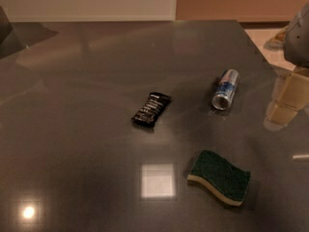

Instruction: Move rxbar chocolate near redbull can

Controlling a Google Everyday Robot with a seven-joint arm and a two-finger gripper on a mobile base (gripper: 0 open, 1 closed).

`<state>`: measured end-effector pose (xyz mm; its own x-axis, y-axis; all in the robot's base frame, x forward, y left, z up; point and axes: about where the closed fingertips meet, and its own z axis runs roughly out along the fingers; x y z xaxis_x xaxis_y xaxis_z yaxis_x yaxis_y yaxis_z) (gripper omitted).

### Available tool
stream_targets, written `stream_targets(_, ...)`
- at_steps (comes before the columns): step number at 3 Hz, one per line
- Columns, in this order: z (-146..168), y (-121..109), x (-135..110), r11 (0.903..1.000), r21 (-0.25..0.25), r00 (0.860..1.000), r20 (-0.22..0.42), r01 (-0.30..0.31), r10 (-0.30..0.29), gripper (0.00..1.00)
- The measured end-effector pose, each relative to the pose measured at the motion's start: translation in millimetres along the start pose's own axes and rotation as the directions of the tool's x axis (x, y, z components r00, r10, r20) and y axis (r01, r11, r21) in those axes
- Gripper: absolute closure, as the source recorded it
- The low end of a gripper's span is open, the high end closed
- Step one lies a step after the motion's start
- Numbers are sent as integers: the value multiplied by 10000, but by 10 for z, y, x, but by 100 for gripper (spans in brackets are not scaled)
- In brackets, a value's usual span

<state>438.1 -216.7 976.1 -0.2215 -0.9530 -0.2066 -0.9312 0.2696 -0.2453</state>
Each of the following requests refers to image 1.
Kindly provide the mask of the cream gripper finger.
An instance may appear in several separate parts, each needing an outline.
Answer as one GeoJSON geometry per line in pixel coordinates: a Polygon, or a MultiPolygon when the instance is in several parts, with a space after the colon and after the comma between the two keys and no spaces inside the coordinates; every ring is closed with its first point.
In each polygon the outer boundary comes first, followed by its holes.
{"type": "Polygon", "coordinates": [[[267,107],[266,121],[275,126],[287,126],[308,104],[309,72],[279,74],[267,107]]]}

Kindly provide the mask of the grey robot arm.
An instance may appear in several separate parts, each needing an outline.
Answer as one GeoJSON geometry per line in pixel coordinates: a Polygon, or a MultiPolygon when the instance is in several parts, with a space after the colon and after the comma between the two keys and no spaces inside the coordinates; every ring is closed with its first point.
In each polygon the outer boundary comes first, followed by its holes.
{"type": "Polygon", "coordinates": [[[280,31],[279,36],[284,58],[294,64],[295,69],[277,77],[266,120],[285,127],[309,103],[309,2],[280,31]]]}

